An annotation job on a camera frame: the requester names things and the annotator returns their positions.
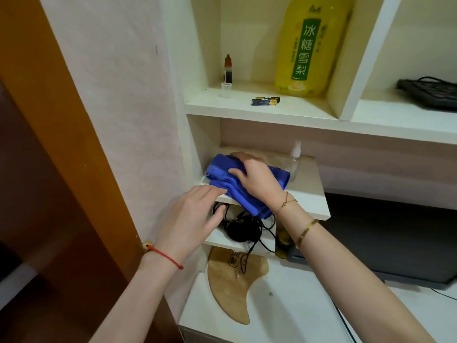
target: plastic bottle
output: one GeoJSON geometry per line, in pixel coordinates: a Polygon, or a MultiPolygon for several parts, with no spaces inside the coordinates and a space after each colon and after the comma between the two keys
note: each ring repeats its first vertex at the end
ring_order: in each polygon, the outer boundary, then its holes
{"type": "Polygon", "coordinates": [[[228,54],[224,63],[224,82],[232,83],[232,58],[228,54]]]}
{"type": "Polygon", "coordinates": [[[298,166],[300,165],[300,154],[302,153],[302,142],[295,140],[295,145],[290,152],[291,162],[286,168],[286,171],[290,172],[289,182],[293,182],[297,177],[298,166]]]}
{"type": "Polygon", "coordinates": [[[293,0],[281,32],[275,85],[281,94],[314,97],[328,82],[350,0],[293,0]]]}

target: small plastic cup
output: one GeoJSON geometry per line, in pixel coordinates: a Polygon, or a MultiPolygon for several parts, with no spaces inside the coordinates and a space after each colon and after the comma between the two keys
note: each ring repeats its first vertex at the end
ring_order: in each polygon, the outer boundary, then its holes
{"type": "Polygon", "coordinates": [[[232,83],[221,83],[221,98],[229,99],[232,94],[232,83]]]}

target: gold bracelet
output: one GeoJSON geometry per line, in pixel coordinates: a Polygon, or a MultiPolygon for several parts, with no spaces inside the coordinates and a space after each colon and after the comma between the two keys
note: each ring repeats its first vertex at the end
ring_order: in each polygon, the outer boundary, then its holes
{"type": "Polygon", "coordinates": [[[287,201],[287,198],[289,197],[289,192],[286,191],[286,200],[284,201],[283,205],[281,207],[279,207],[278,209],[278,213],[276,213],[276,215],[279,214],[279,212],[281,212],[281,209],[283,209],[283,207],[285,207],[289,202],[298,202],[296,199],[293,199],[293,200],[290,200],[290,201],[287,201]]]}
{"type": "Polygon", "coordinates": [[[298,241],[297,241],[297,248],[300,249],[300,244],[302,243],[303,241],[303,238],[305,237],[306,233],[308,233],[309,229],[311,229],[311,227],[313,227],[316,223],[318,223],[319,220],[317,219],[314,219],[311,223],[308,224],[308,226],[305,228],[305,231],[303,231],[303,233],[300,235],[300,237],[298,238],[298,241]]]}

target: black headphones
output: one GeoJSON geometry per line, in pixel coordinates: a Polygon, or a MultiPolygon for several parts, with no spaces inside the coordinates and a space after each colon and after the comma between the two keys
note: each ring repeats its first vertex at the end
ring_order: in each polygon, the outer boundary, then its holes
{"type": "MultiPolygon", "coordinates": [[[[213,214],[216,212],[218,207],[221,205],[221,202],[216,202],[213,206],[213,214]]],[[[225,204],[227,207],[225,209],[224,219],[221,222],[223,229],[225,230],[227,236],[235,241],[235,242],[253,242],[254,244],[249,249],[248,253],[244,254],[241,257],[240,261],[243,261],[243,258],[246,256],[246,261],[244,263],[243,269],[243,262],[241,262],[241,272],[244,274],[246,273],[246,265],[248,262],[249,254],[254,249],[257,242],[260,242],[266,250],[271,253],[275,253],[276,250],[270,250],[265,244],[263,244],[262,240],[260,239],[262,236],[262,231],[265,229],[271,233],[273,238],[276,238],[271,229],[276,224],[276,216],[273,215],[273,224],[271,224],[270,228],[267,228],[262,220],[259,217],[254,217],[250,213],[243,211],[237,215],[237,217],[233,220],[227,220],[227,212],[229,210],[230,204],[225,204]]]]}

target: blue cloth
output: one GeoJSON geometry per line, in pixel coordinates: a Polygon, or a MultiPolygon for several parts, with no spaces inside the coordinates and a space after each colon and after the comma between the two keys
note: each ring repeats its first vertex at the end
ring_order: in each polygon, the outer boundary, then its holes
{"type": "MultiPolygon", "coordinates": [[[[227,189],[226,195],[238,201],[253,216],[259,216],[260,219],[269,218],[273,214],[271,209],[250,195],[239,179],[228,172],[230,168],[238,168],[246,173],[246,168],[238,158],[230,155],[216,155],[206,170],[206,177],[210,180],[209,184],[227,189]]],[[[269,168],[281,187],[285,189],[290,173],[277,167],[269,166],[269,168]]]]}

